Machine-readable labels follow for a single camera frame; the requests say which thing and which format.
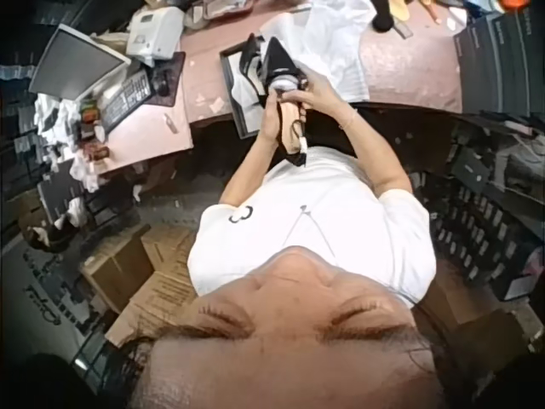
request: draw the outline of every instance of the paper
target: paper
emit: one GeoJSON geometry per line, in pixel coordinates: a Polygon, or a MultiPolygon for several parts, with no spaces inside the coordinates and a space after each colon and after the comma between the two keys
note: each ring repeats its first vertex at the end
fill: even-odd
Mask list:
{"type": "Polygon", "coordinates": [[[276,37],[291,58],[325,75],[342,99],[368,100],[359,40],[375,15],[370,0],[315,0],[309,12],[284,13],[268,21],[261,28],[266,40],[261,53],[276,37]]]}
{"type": "Polygon", "coordinates": [[[219,96],[215,99],[213,104],[209,105],[209,108],[212,110],[214,114],[217,114],[223,106],[225,105],[225,102],[220,98],[219,96]]]}
{"type": "MultiPolygon", "coordinates": [[[[240,62],[240,55],[237,53],[229,55],[229,66],[231,66],[231,72],[240,72],[238,70],[238,63],[240,62]]],[[[246,124],[246,130],[248,133],[255,132],[261,127],[261,117],[263,116],[263,108],[259,105],[257,95],[255,91],[240,73],[234,76],[235,82],[232,88],[232,96],[236,102],[241,106],[244,116],[244,123],[246,124]],[[235,98],[235,89],[238,89],[239,98],[235,98]]]]}

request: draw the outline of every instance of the woman's left hand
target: woman's left hand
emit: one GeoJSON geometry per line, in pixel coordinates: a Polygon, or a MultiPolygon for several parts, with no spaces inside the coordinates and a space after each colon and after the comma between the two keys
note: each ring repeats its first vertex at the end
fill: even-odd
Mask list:
{"type": "Polygon", "coordinates": [[[278,96],[275,89],[269,90],[265,112],[261,120],[261,129],[258,138],[268,142],[277,142],[277,136],[280,132],[280,117],[278,116],[278,96]]]}

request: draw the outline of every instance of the bracelet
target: bracelet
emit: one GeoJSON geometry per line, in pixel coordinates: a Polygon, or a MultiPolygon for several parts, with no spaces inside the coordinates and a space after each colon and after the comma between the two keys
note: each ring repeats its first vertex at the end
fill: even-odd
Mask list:
{"type": "Polygon", "coordinates": [[[348,119],[348,123],[346,125],[342,125],[341,121],[339,121],[339,129],[341,130],[345,130],[346,128],[348,128],[352,124],[353,120],[356,118],[356,115],[358,115],[358,111],[356,111],[352,107],[350,107],[350,109],[352,110],[352,114],[350,115],[350,119],[348,119]]]}

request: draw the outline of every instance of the keyboard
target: keyboard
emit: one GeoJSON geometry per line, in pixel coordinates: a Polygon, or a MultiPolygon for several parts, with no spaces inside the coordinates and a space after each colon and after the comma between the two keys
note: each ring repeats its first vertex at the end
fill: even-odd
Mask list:
{"type": "Polygon", "coordinates": [[[125,79],[121,89],[110,99],[100,111],[102,126],[106,133],[112,131],[152,96],[152,87],[147,79],[145,70],[140,70],[125,79]]]}

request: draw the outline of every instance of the printer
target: printer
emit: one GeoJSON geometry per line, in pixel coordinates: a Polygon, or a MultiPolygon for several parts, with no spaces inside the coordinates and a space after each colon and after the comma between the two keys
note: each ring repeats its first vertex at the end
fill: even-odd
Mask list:
{"type": "Polygon", "coordinates": [[[183,32],[184,13],[177,7],[145,11],[130,22],[127,55],[153,67],[154,60],[170,60],[183,32]]]}

